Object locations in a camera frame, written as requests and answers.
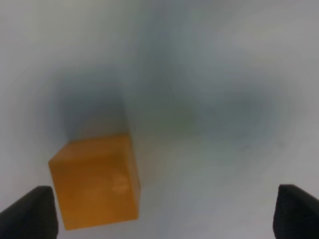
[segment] white surface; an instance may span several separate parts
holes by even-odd
[[[319,197],[318,15],[315,0],[0,1],[0,209],[51,184],[60,74],[111,67],[140,219],[60,221],[59,238],[274,238],[279,184]]]

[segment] cube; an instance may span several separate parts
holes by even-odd
[[[128,134],[68,143],[49,167],[67,230],[138,218],[140,183]]]

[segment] cube face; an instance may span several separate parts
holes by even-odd
[[[49,167],[67,230],[138,218],[140,184],[128,135],[69,143]]]

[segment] orange cube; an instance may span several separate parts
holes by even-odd
[[[67,230],[138,218],[140,183],[128,135],[68,143],[49,167]]]

